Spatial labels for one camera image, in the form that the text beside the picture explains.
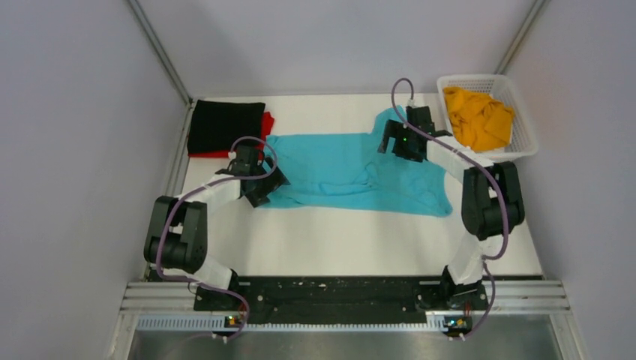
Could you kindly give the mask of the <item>turquoise t shirt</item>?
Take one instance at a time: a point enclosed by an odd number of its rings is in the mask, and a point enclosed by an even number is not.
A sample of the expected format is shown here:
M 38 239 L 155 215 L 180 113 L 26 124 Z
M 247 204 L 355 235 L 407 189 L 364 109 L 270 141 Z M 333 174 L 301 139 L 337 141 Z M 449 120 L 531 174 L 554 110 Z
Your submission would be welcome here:
M 319 206 L 446 217 L 446 172 L 429 162 L 414 162 L 377 151 L 386 122 L 405 113 L 388 108 L 370 133 L 269 135 L 267 153 L 289 180 L 269 195 L 271 209 Z

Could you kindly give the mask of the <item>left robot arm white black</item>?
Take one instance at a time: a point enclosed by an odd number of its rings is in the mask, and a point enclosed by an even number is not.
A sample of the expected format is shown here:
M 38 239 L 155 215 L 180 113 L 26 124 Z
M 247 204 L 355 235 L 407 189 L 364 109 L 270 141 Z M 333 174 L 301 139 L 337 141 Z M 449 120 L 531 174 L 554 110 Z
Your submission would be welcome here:
M 238 304 L 249 312 L 236 286 L 238 276 L 209 253 L 209 217 L 225 205 L 246 199 L 257 208 L 269 203 L 269 194 L 290 182 L 278 166 L 278 155 L 240 145 L 229 153 L 229 164 L 206 183 L 178 196 L 154 201 L 143 256 L 164 281 L 195 284 L 211 292 L 223 310 Z

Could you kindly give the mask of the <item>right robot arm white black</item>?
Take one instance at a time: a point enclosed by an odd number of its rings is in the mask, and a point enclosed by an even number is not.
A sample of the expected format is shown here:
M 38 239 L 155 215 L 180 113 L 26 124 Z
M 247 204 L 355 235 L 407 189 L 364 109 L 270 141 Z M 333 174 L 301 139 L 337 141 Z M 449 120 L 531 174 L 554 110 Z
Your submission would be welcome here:
M 438 295 L 450 309 L 465 304 L 478 308 L 487 296 L 482 285 L 485 263 L 490 259 L 482 242 L 502 236 L 492 257 L 505 253 L 512 230 L 524 222 L 525 209 L 516 166 L 494 163 L 461 145 L 448 131 L 436 130 L 426 106 L 408 106 L 385 123 L 378 151 L 399 158 L 428 162 L 444 169 L 462 186 L 460 216 L 465 231 L 458 249 L 442 270 Z

